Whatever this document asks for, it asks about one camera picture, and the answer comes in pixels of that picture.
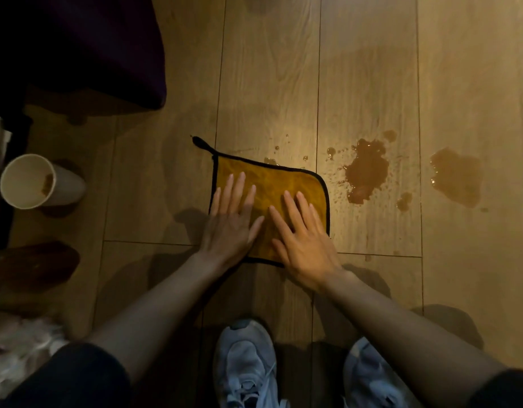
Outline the person's left hand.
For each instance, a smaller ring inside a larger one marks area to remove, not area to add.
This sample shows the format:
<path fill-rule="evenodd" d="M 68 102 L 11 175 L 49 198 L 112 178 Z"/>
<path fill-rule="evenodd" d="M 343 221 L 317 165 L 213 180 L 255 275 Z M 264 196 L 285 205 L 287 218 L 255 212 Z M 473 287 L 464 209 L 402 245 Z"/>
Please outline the person's left hand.
<path fill-rule="evenodd" d="M 246 197 L 242 196 L 238 214 L 229 214 L 231 189 L 237 177 L 230 174 L 221 188 L 218 213 L 216 216 L 209 213 L 198 251 L 198 256 L 216 275 L 222 275 L 238 265 L 253 246 L 247 243 L 247 239 L 249 229 L 257 219 L 251 219 L 257 188 L 252 185 Z"/>

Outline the person's right hand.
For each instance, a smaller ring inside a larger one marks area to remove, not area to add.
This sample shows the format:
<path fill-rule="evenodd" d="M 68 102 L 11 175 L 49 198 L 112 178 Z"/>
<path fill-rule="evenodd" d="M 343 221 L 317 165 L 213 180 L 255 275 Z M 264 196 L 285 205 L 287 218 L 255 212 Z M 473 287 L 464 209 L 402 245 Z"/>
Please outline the person's right hand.
<path fill-rule="evenodd" d="M 310 203 L 304 194 L 298 192 L 293 199 L 306 226 L 304 234 L 295 233 L 292 224 L 289 226 L 274 206 L 269 208 L 279 240 L 285 244 L 289 254 L 290 263 L 284 263 L 284 266 L 306 288 L 331 296 L 332 282 L 338 281 L 344 272 L 337 251 L 328 235 L 310 232 Z"/>

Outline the yellow cloth with black trim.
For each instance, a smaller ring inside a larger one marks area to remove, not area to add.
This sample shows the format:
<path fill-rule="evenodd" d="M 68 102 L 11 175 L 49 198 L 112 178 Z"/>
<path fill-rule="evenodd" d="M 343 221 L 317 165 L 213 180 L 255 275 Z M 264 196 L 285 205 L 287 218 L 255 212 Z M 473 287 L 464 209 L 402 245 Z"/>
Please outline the yellow cloth with black trim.
<path fill-rule="evenodd" d="M 293 197 L 296 196 L 297 192 L 302 192 L 306 200 L 313 204 L 318 212 L 325 232 L 330 233 L 329 193 L 325 181 L 316 172 L 266 164 L 224 154 L 215 150 L 200 137 L 192 137 L 192 142 L 196 147 L 206 150 L 212 155 L 212 194 L 217 188 L 224 188 L 229 175 L 234 175 L 237 178 L 241 172 L 245 173 L 243 195 L 247 194 L 252 185 L 257 188 L 251 222 L 262 215 L 265 215 L 266 218 L 244 262 L 284 267 L 272 244 L 272 239 L 280 238 L 280 234 L 270 217 L 268 208 L 271 205 L 275 206 L 281 217 L 292 228 L 284 202 L 285 191 L 289 191 Z"/>

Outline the person's left forearm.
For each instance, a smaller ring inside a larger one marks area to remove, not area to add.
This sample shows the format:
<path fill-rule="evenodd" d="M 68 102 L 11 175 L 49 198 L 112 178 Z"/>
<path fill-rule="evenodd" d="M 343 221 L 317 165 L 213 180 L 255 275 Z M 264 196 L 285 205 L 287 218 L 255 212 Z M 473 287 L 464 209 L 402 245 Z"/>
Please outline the person's left forearm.
<path fill-rule="evenodd" d="M 88 342 L 112 355 L 130 382 L 138 382 L 189 311 L 232 266 L 223 256 L 194 253 L 162 282 L 96 328 Z"/>

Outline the person's right forearm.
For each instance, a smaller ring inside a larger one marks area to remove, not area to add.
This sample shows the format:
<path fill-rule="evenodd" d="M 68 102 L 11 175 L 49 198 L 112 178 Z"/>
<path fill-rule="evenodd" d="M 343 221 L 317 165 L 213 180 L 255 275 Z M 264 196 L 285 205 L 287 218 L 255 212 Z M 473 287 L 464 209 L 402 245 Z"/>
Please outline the person's right forearm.
<path fill-rule="evenodd" d="M 430 320 L 402 308 L 350 271 L 336 268 L 319 284 L 347 319 L 427 406 L 462 408 L 507 367 Z"/>

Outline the large dark brown spill puddle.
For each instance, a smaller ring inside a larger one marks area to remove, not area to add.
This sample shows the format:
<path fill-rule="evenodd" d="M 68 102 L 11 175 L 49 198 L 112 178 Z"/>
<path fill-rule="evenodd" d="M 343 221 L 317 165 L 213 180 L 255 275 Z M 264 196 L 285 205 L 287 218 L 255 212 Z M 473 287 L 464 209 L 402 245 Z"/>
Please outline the large dark brown spill puddle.
<path fill-rule="evenodd" d="M 344 166 L 345 181 L 350 186 L 347 201 L 354 205 L 363 205 L 386 182 L 389 171 L 387 150 L 382 141 L 368 141 L 364 138 L 359 139 L 352 149 L 354 159 Z"/>

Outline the grey left sneaker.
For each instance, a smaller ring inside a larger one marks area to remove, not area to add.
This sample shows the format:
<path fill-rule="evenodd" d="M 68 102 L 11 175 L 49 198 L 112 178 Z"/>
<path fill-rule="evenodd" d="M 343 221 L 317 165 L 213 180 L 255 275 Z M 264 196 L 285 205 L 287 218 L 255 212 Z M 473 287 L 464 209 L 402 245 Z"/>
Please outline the grey left sneaker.
<path fill-rule="evenodd" d="M 237 320 L 221 332 L 212 376 L 219 408 L 291 408 L 278 397 L 271 336 L 254 319 Z"/>

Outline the grey sneaker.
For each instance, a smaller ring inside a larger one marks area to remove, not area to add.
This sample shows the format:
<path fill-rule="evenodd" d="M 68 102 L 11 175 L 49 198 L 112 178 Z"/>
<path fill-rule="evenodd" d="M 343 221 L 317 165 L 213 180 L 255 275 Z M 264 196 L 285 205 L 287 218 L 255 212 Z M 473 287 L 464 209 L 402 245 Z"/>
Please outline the grey sneaker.
<path fill-rule="evenodd" d="M 221 332 L 212 376 L 219 408 L 291 408 L 278 397 L 271 336 L 254 319 L 237 320 Z"/>
<path fill-rule="evenodd" d="M 344 408 L 424 408 L 366 337 L 349 351 L 342 378 Z"/>

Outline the pale brown spill puddle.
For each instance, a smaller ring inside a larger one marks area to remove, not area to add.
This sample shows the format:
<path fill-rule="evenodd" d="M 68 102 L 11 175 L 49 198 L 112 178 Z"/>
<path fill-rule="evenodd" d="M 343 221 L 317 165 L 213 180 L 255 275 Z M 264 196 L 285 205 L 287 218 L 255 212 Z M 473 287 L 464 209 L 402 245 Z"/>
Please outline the pale brown spill puddle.
<path fill-rule="evenodd" d="M 483 170 L 479 158 L 461 155 L 446 147 L 435 152 L 429 163 L 433 169 L 430 183 L 434 190 L 467 208 L 480 203 Z"/>

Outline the grey right sneaker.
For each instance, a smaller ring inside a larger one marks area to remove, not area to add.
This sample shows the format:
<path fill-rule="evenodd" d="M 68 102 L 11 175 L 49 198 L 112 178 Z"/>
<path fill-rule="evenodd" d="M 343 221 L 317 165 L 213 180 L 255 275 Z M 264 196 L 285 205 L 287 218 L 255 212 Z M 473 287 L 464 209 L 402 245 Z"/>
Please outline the grey right sneaker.
<path fill-rule="evenodd" d="M 342 378 L 344 408 L 424 408 L 366 337 L 349 351 Z"/>

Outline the dark purple fabric cover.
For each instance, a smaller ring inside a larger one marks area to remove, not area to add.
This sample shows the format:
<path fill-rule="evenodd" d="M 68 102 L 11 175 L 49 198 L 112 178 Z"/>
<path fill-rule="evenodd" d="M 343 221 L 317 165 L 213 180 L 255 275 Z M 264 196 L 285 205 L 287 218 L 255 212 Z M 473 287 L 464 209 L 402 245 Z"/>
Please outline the dark purple fabric cover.
<path fill-rule="evenodd" d="M 157 110 L 167 98 L 152 0 L 0 0 L 0 96 L 89 88 Z"/>

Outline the black left sleeve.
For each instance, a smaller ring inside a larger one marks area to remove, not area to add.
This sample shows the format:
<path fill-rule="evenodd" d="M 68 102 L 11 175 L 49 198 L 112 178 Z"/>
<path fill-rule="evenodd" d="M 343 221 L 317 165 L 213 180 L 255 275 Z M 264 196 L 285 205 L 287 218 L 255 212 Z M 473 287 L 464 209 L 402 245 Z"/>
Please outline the black left sleeve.
<path fill-rule="evenodd" d="M 124 367 L 90 343 L 64 346 L 6 398 L 0 408 L 130 408 Z"/>

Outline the black sleeve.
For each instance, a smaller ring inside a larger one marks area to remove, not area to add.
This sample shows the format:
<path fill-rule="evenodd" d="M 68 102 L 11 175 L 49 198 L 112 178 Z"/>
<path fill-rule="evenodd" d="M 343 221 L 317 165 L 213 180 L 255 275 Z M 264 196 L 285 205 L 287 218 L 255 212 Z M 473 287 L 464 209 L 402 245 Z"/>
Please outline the black sleeve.
<path fill-rule="evenodd" d="M 523 408 L 523 370 L 508 369 L 483 384 L 467 408 Z"/>
<path fill-rule="evenodd" d="M 0 408 L 130 408 L 124 367 L 90 343 L 64 346 L 6 398 Z"/>

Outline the white fluffy cloth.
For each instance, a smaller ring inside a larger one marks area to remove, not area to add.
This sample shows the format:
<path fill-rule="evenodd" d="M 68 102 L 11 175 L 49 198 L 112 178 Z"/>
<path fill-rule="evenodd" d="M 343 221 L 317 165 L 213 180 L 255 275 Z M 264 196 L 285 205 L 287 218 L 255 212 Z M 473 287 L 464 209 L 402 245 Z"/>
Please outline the white fluffy cloth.
<path fill-rule="evenodd" d="M 63 327 L 51 319 L 0 312 L 0 399 L 68 343 Z"/>

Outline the black right sleeve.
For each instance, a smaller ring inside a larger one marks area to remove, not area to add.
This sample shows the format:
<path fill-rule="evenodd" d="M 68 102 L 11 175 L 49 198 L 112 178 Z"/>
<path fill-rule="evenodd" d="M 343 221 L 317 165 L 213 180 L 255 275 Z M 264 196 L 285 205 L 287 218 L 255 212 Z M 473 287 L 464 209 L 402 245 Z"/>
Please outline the black right sleeve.
<path fill-rule="evenodd" d="M 523 370 L 508 369 L 483 384 L 467 408 L 523 408 Z"/>

